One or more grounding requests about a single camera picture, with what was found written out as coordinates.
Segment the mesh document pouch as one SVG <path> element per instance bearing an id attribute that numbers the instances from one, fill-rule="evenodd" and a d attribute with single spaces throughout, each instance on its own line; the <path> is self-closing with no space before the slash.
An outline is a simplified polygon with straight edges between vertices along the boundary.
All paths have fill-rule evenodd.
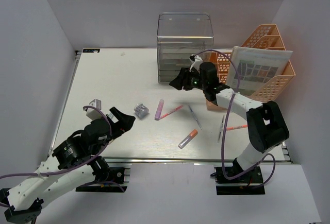
<path id="1" fill-rule="evenodd" d="M 226 85 L 251 96 L 273 77 L 283 73 L 291 58 L 290 50 L 233 47 Z"/>

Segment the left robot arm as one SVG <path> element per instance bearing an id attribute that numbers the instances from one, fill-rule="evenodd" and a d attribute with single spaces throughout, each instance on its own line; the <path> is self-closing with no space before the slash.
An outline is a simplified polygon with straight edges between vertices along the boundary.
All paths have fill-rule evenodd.
<path id="1" fill-rule="evenodd" d="M 129 131 L 135 117 L 112 107 L 100 109 L 90 124 L 73 132 L 41 162 L 33 173 L 13 188 L 1 189 L 1 206 L 9 223 L 34 223 L 52 201 L 81 186 L 114 185 L 124 191 L 124 170 L 110 167 L 101 156 L 105 148 Z"/>

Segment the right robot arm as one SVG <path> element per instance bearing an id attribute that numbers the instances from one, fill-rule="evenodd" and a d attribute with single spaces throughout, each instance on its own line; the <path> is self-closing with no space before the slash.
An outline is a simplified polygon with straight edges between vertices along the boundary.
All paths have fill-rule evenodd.
<path id="1" fill-rule="evenodd" d="M 234 91 L 219 81 L 211 62 L 201 63 L 198 70 L 181 68 L 169 85 L 177 90 L 199 89 L 209 102 L 246 120 L 249 144 L 234 159 L 231 170 L 222 170 L 226 180 L 245 182 L 251 177 L 251 170 L 269 156 L 270 150 L 289 138 L 288 127 L 276 102 L 263 103 Z"/>

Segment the clear acrylic drawer cabinet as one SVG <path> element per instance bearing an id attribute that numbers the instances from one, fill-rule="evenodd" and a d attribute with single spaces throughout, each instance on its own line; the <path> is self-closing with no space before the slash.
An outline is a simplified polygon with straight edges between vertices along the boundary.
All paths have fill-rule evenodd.
<path id="1" fill-rule="evenodd" d="M 202 12 L 164 12 L 158 17 L 158 82 L 169 83 L 182 67 L 190 67 L 190 56 L 212 49 L 211 18 Z"/>

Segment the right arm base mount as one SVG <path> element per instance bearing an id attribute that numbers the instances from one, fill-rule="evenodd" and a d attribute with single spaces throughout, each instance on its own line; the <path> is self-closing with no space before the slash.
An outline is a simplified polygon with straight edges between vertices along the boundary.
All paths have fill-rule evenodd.
<path id="1" fill-rule="evenodd" d="M 236 178 L 228 180 L 224 177 L 222 168 L 215 167 L 210 175 L 216 182 L 216 193 L 218 196 L 239 196 L 239 195 L 264 195 L 265 187 L 259 186 L 263 183 L 263 176 L 260 167 Z"/>

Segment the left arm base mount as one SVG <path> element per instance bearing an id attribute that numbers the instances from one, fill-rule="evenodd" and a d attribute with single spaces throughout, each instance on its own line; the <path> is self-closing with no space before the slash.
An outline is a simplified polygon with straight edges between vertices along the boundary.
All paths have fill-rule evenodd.
<path id="1" fill-rule="evenodd" d="M 86 183 L 77 187 L 75 191 L 89 193 L 124 193 L 128 187 L 129 176 L 129 168 L 111 167 L 105 181 Z"/>

